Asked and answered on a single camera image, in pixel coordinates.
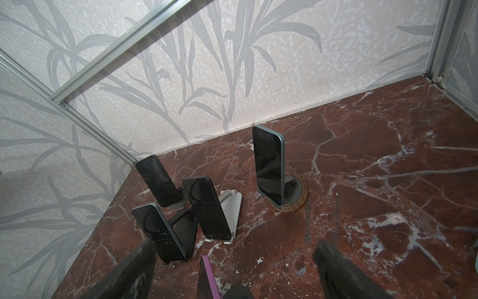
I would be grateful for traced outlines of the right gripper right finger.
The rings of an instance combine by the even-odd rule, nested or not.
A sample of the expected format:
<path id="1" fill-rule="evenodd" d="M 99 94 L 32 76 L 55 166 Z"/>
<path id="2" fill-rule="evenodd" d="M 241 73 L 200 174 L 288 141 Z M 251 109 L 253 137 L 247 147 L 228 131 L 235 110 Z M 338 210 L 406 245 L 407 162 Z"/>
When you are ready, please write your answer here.
<path id="1" fill-rule="evenodd" d="M 312 258 L 317 265 L 327 299 L 392 298 L 326 240 L 317 243 Z"/>

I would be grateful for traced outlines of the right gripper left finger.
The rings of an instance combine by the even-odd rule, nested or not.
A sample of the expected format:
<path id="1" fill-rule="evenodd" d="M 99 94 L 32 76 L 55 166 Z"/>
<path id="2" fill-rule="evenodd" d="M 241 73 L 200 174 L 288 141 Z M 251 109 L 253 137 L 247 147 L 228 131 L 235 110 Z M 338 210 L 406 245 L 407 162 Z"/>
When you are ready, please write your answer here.
<path id="1" fill-rule="evenodd" d="M 156 249 L 146 239 L 134 252 L 122 260 L 97 282 L 82 299 L 146 299 L 153 281 Z"/>

